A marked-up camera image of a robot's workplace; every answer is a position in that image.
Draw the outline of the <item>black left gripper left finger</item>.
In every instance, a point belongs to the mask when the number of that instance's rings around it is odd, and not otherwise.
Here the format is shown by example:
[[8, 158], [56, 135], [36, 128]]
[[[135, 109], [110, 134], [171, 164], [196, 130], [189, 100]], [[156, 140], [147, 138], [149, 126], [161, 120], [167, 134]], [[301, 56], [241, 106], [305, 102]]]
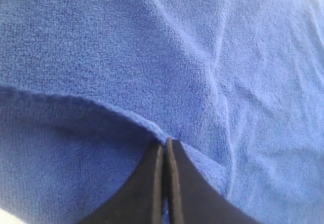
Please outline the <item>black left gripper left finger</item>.
[[153, 139], [123, 186], [80, 223], [161, 223], [164, 204], [163, 145]]

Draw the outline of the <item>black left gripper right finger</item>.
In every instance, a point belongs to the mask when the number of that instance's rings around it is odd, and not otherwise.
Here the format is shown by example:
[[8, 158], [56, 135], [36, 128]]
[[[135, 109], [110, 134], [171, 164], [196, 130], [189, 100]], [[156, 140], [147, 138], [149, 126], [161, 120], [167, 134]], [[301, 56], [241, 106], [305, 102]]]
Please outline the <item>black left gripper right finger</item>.
[[181, 141], [168, 138], [166, 150], [170, 223], [258, 223], [208, 184], [189, 159]]

